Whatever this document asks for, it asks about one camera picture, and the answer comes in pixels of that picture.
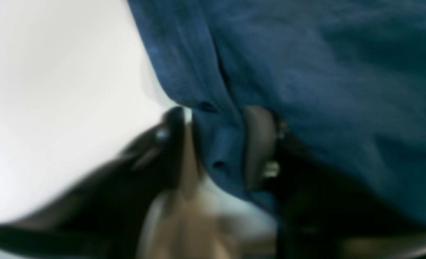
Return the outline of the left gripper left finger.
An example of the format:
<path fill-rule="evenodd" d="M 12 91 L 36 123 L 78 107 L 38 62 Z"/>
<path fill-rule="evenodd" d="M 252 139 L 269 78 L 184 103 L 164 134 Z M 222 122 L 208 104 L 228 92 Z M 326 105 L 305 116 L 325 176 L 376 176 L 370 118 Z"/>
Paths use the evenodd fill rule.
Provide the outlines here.
<path fill-rule="evenodd" d="M 180 182 L 185 115 L 168 110 L 53 202 L 0 224 L 0 250 L 33 259 L 134 259 L 153 200 Z"/>

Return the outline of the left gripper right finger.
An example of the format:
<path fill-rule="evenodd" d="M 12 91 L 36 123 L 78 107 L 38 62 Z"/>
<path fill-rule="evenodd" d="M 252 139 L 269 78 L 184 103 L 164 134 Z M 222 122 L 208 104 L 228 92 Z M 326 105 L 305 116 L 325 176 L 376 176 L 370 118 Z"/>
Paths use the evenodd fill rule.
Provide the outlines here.
<path fill-rule="evenodd" d="M 243 118 L 243 182 L 276 199 L 279 259 L 426 259 L 426 225 L 315 161 L 271 111 Z"/>

